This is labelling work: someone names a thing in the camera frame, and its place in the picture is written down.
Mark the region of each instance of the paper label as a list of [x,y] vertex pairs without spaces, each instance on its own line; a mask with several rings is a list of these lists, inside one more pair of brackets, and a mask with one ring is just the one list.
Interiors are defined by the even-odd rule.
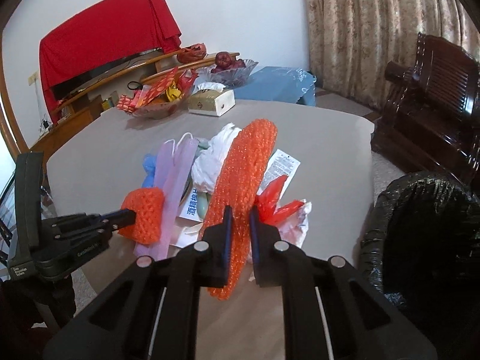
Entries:
[[299,165],[299,160],[296,160],[291,155],[288,155],[284,151],[277,149],[277,151],[268,160],[267,170],[265,171],[263,180],[258,188],[257,195],[260,195],[270,182],[281,175],[287,175],[288,178],[286,179],[282,188],[282,192],[280,193],[280,198],[282,198]]
[[196,222],[203,222],[197,212],[197,188],[192,188],[190,190],[187,198],[183,204],[180,205],[177,216]]

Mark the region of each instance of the red snack bag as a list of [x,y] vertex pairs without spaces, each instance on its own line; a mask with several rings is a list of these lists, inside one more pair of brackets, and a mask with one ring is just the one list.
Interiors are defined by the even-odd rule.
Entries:
[[164,78],[160,79],[157,81],[155,84],[152,85],[152,88],[148,91],[148,93],[145,95],[145,98],[143,98],[141,104],[136,104],[136,108],[140,108],[144,105],[147,105],[149,102],[151,102],[155,97],[160,96],[163,92],[167,90],[167,88],[172,84],[172,82],[175,80],[175,74],[178,71],[178,66],[174,67],[172,71],[168,74],[165,75]]
[[116,107],[129,114],[135,111],[135,107],[133,106],[133,99],[131,99],[130,97],[127,97],[124,94],[120,96],[120,99]]

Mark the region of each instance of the black trash bag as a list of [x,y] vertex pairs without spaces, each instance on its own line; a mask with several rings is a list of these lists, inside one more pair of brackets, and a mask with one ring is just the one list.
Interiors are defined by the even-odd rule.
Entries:
[[405,175],[380,194],[359,269],[435,345],[480,359],[480,199],[456,180]]

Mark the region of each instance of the orange bag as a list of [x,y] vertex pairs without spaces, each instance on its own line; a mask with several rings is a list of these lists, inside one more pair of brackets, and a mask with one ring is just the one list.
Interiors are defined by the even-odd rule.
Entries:
[[250,250],[249,214],[276,137],[277,128],[272,122],[266,119],[254,120],[233,140],[218,176],[202,227],[203,234],[206,227],[221,223],[225,206],[232,207],[229,282],[223,288],[208,289],[218,299],[230,297],[246,263]]
[[150,245],[160,239],[160,223],[164,202],[160,188],[139,188],[129,192],[121,208],[135,211],[135,224],[121,228],[118,233],[135,242]]
[[197,43],[181,49],[177,54],[177,61],[181,64],[188,64],[190,62],[201,61],[206,55],[207,48],[205,47],[205,43]]

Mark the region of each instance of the table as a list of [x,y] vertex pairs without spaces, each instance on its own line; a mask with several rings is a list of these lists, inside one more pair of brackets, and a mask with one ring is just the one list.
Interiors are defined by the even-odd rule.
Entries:
[[[184,132],[210,138],[233,122],[246,126],[266,117],[278,127],[276,148],[301,161],[282,202],[306,198],[313,204],[303,244],[310,256],[334,254],[351,263],[358,253],[365,218],[373,203],[371,122],[321,108],[240,100],[222,117],[178,112],[160,121],[135,119],[117,109],[102,114],[47,163],[59,215],[117,210],[140,187],[143,156]],[[119,235],[110,249],[83,267],[95,291],[105,288],[133,260],[133,242]],[[197,359],[283,359],[283,312],[279,288],[248,281],[247,266],[228,301],[201,291]]]

